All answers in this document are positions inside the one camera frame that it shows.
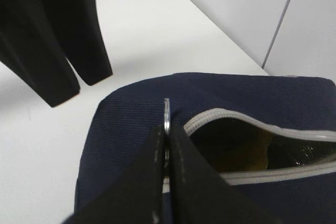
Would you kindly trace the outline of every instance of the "white wall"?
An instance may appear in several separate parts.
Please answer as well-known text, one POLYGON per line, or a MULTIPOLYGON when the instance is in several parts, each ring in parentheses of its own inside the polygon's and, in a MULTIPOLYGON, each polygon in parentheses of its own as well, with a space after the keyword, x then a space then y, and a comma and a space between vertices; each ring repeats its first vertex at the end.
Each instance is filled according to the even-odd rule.
POLYGON ((336 0, 291 0, 265 69, 336 82, 336 0))
POLYGON ((191 0, 260 66, 287 0, 191 0))

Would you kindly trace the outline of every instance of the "fabric texture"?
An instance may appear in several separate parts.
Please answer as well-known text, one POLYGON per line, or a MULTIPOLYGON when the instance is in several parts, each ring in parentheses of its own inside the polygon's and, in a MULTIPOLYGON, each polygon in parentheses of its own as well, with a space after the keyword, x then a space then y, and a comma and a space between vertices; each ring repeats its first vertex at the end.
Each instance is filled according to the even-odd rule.
MULTIPOLYGON (((327 79, 179 73, 140 81, 99 104, 80 162, 75 209, 103 192, 132 162, 151 127, 163 123, 164 98, 170 98, 172 122, 181 125, 203 111, 223 108, 281 128, 336 132, 336 88, 327 79)), ((332 223, 335 180, 329 174, 236 188, 280 217, 295 217, 286 223, 332 223), (325 221, 318 221, 320 214, 325 221)))

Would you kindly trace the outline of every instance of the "open zipper pocket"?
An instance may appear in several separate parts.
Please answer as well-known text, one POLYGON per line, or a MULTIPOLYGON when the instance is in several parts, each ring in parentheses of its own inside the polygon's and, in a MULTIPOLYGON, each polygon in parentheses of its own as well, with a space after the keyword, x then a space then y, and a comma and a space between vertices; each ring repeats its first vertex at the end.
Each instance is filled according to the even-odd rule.
MULTIPOLYGON (((213 162, 214 168, 216 168, 221 176, 231 185, 277 182, 336 172, 336 132, 283 129, 275 125, 265 124, 245 114, 220 108, 211 109, 198 114, 184 125, 184 129, 191 139, 194 139, 195 145, 199 146, 199 150, 201 153, 203 152, 205 158, 207 159, 207 156, 208 158, 212 158, 211 162, 213 162), (272 142, 268 145, 268 140, 266 140, 266 138, 269 138, 268 135, 263 136, 264 140, 262 141, 259 140, 254 143, 248 143, 246 141, 247 144, 242 144, 239 151, 245 151, 247 155, 244 155, 243 153, 241 160, 237 159, 237 150, 230 150, 230 142, 226 143, 225 146, 214 144, 214 148, 217 150, 214 150, 212 147, 213 150, 210 152, 209 149, 211 148, 212 143, 207 144, 205 141, 200 143, 199 139, 204 139, 204 136, 208 136, 209 132, 218 132, 218 129, 221 131, 221 129, 218 128, 218 126, 216 128, 214 124, 214 122, 217 121, 218 125, 220 125, 220 120, 232 120, 232 122, 225 122, 227 125, 226 127, 231 127, 231 132, 234 132, 234 127, 237 127, 236 132, 240 138, 244 136, 242 125, 245 123, 245 126, 248 128, 245 129, 247 132, 255 131, 255 129, 257 129, 257 131, 261 130, 268 132, 272 135, 272 142), (305 145, 301 150, 298 149, 300 144, 305 145), (297 156, 301 155, 301 158, 299 159, 303 159, 303 162, 299 160, 297 164, 283 165, 286 168, 279 165, 278 167, 280 168, 276 168, 277 165, 275 165, 275 161, 277 161, 277 157, 274 155, 274 150, 277 150, 277 148, 279 149, 280 145, 287 147, 291 146, 291 151, 294 153, 296 152, 295 154, 297 156), (274 153, 272 154, 271 159, 269 159, 267 155, 269 155, 271 146, 274 153), (220 155, 221 149, 223 148, 229 150, 229 152, 226 152, 227 157, 223 160, 219 159, 221 162, 218 162, 216 156, 220 155), (268 151, 266 154, 266 161, 261 153, 256 157, 256 154, 262 151, 268 151), (251 170, 242 169, 242 167, 244 167, 244 162, 250 162, 249 168, 251 170), (271 165, 272 167, 265 169, 265 165, 271 165)), ((218 136, 210 136, 209 139, 213 141, 217 138, 218 136)))

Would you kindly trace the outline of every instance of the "gray zipper trim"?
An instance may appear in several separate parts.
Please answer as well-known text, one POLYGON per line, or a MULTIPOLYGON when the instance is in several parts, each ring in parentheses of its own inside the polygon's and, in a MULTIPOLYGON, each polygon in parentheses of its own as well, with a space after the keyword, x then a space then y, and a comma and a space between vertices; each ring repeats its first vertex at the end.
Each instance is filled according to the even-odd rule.
MULTIPOLYGON (((336 132, 333 131, 300 131, 283 129, 275 125, 263 123, 245 114, 220 108, 204 111, 191 118, 184 125, 184 130, 190 136, 203 125, 221 118, 239 119, 266 131, 285 137, 311 141, 336 142, 336 132)), ((336 172, 336 161, 327 159, 326 161, 329 163, 277 170, 264 170, 259 172, 223 173, 221 176, 231 185, 243 185, 278 182, 336 172)))

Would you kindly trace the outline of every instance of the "metal ring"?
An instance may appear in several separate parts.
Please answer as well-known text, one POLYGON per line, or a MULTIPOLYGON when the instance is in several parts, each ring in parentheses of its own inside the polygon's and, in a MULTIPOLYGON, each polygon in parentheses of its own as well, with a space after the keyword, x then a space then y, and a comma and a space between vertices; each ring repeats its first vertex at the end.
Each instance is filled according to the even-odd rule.
POLYGON ((164 132, 169 135, 170 132, 170 102, 169 98, 164 99, 164 132))

